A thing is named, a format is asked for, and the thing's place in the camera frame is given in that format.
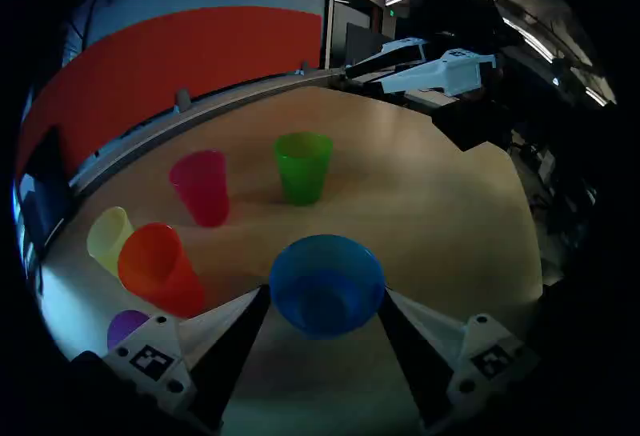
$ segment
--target blue cup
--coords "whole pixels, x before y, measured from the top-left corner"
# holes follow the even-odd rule
[[[382,267],[363,245],[319,234],[284,249],[271,267],[271,299],[312,338],[335,338],[374,316],[382,303]]]

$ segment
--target yellow cup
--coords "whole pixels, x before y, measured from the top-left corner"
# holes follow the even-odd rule
[[[100,265],[118,277],[118,256],[134,232],[123,208],[109,208],[95,220],[86,237],[86,251]]]

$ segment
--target green cup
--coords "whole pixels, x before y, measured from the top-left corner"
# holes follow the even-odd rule
[[[285,134],[275,142],[282,191],[295,205],[320,199],[333,142],[316,133]]]

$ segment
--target purple cup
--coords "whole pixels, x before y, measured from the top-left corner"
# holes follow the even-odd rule
[[[120,341],[142,326],[147,319],[149,316],[136,310],[126,310],[116,314],[106,332],[107,349],[111,351]]]

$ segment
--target orange cup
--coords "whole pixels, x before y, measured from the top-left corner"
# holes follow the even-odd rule
[[[204,309],[204,289],[178,233],[166,224],[153,222],[129,236],[118,275],[125,288],[167,313],[192,318]]]

